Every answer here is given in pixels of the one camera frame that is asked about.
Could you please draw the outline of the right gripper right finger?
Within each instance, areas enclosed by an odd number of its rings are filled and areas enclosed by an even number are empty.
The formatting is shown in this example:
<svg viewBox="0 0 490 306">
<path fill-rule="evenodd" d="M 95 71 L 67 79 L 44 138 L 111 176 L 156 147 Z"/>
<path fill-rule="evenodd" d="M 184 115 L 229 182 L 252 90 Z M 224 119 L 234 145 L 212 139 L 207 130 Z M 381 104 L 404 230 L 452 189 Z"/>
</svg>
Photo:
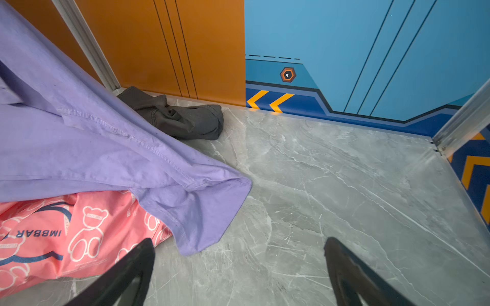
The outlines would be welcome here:
<svg viewBox="0 0 490 306">
<path fill-rule="evenodd" d="M 324 254 L 338 305 L 413 305 L 337 238 L 326 240 Z"/>
</svg>

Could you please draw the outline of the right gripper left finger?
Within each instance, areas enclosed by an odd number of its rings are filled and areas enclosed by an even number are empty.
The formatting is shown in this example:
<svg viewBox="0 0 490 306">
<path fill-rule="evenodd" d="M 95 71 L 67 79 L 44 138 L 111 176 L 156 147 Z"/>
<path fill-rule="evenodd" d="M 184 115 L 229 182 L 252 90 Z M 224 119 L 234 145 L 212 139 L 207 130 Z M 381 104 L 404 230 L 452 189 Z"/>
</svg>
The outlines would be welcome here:
<svg viewBox="0 0 490 306">
<path fill-rule="evenodd" d="M 154 260 L 153 243 L 145 238 L 67 305 L 143 305 Z"/>
</svg>

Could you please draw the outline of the purple cloth shirt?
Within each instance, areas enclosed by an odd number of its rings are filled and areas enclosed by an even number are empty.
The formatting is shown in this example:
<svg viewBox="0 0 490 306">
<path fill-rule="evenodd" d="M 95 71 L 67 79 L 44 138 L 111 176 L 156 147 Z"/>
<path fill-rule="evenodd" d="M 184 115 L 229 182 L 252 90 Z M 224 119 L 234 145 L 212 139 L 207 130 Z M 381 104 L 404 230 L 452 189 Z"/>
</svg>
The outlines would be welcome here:
<svg viewBox="0 0 490 306">
<path fill-rule="evenodd" d="M 130 191 L 188 256 L 222 238 L 251 187 L 151 126 L 1 2 L 1 201 Z"/>
</svg>

